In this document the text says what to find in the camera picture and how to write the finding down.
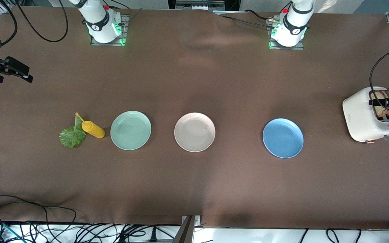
blue plate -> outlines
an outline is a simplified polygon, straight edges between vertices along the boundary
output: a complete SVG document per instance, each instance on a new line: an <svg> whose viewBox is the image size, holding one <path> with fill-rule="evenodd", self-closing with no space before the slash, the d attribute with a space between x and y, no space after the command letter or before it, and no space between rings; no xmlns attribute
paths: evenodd
<svg viewBox="0 0 389 243"><path fill-rule="evenodd" d="M262 138L268 151L282 159L292 158L303 149L303 133L291 120L278 118L270 121Z"/></svg>

black cable connector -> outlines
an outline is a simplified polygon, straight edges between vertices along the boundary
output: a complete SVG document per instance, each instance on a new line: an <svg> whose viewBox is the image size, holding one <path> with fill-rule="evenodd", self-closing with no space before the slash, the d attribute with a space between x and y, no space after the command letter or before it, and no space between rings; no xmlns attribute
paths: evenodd
<svg viewBox="0 0 389 243"><path fill-rule="evenodd" d="M153 233L151 234L150 242L157 242L157 236L156 236L156 227L153 227Z"/></svg>

white floor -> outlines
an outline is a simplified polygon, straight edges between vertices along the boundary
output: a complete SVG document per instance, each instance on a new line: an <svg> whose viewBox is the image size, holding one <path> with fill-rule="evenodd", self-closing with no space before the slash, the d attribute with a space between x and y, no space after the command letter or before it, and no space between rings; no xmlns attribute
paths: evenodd
<svg viewBox="0 0 389 243"><path fill-rule="evenodd" d="M58 240L62 243L74 243L76 234L79 232L79 228L74 228L75 226L82 225L50 225L54 235L60 233L60 231L69 227L69 230L63 232L58 236ZM29 234L29 226L23 225L24 234ZM94 233L98 233L106 226L101 226L94 230ZM101 236L112 236L119 234L123 226L112 227L100 234ZM179 227L178 226L159 226L160 229L165 232L176 235ZM19 225L12 225L10 229L15 232L17 235L22 235ZM47 229L46 225L40 225L39 230ZM15 234L5 230L3 238L5 240L16 237ZM130 242L146 242L151 237L152 229L149 228L145 230L146 234L142 237L130 237ZM341 243L355 243L355 240L358 236L358 231L351 230L335 230L337 237ZM196 228L193 237L193 243L205 243L213 240L213 243L298 243L301 239L301 236L304 233L304 229L248 229L248 228ZM43 232L50 241L50 243L58 243L56 240L51 240L53 237L49 234L49 231ZM92 234L86 234L82 242L88 242L88 240L93 237ZM330 237L335 240L334 235L330 234ZM157 238L160 239L170 239L167 235L157 231ZM115 237L103 238L103 243L112 243ZM46 243L46 239L42 236L37 238L37 243ZM18 243L29 243L28 241L23 242L22 240L16 240ZM306 237L304 238L304 243L330 243L326 237L326 231L322 229L313 229L307 232ZM94 239L91 243L100 243L99 239ZM389 243L389 231L363 231L361 238L358 243Z"/></svg>

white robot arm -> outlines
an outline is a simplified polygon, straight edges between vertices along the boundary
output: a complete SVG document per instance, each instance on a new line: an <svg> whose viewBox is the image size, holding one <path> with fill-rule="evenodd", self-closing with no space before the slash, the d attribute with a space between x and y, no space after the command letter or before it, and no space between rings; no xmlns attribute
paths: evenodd
<svg viewBox="0 0 389 243"><path fill-rule="evenodd" d="M313 15L314 0L292 0L288 12L280 13L280 23L271 37L286 47L295 46L307 30L307 23Z"/></svg>
<svg viewBox="0 0 389 243"><path fill-rule="evenodd" d="M102 6L100 0L69 0L83 15L89 33L99 43L109 43L120 34L115 23L120 18L116 16L118 12Z"/></svg>

plate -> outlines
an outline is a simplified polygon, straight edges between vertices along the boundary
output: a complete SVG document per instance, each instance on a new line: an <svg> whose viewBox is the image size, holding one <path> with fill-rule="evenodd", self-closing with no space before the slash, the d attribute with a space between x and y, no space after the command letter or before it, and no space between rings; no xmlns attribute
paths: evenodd
<svg viewBox="0 0 389 243"><path fill-rule="evenodd" d="M147 143L151 135L151 122L142 112L124 112L112 123L111 139L120 149L134 150Z"/></svg>
<svg viewBox="0 0 389 243"><path fill-rule="evenodd" d="M178 120L174 134L181 148L189 152L201 152L213 143L216 129L206 115L189 113Z"/></svg>
<svg viewBox="0 0 389 243"><path fill-rule="evenodd" d="M270 121L262 138L268 151L282 159L292 158L303 149L303 133L291 120L278 118Z"/></svg>

